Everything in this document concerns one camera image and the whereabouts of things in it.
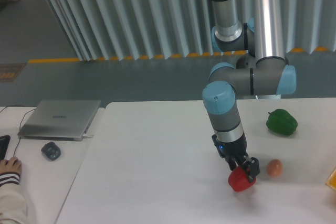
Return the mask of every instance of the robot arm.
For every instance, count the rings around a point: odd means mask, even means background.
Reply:
[[[212,30],[214,49],[249,50],[256,58],[255,68],[215,65],[203,90],[204,106],[215,132],[212,139],[219,155],[231,170],[236,164],[240,166],[252,183],[260,172],[259,163],[246,152],[236,95],[291,94],[296,89],[296,72],[285,61],[280,0],[254,0],[254,33],[247,24],[240,24],[236,0],[212,1],[216,19]]]

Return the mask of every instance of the laptop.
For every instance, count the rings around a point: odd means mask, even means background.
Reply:
[[[81,141],[100,100],[43,100],[18,133],[21,138]]]

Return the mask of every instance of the brown egg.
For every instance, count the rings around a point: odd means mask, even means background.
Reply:
[[[267,165],[267,174],[273,178],[280,176],[282,173],[282,163],[278,159],[271,160]]]

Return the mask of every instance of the sleeve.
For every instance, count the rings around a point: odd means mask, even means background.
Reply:
[[[19,175],[0,175],[0,224],[28,224],[26,199]]]

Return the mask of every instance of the red object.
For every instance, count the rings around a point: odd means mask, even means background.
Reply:
[[[247,180],[247,175],[244,171],[237,166],[229,176],[229,185],[232,187],[234,191],[244,191],[247,188],[250,188],[257,179],[255,179],[252,183]]]

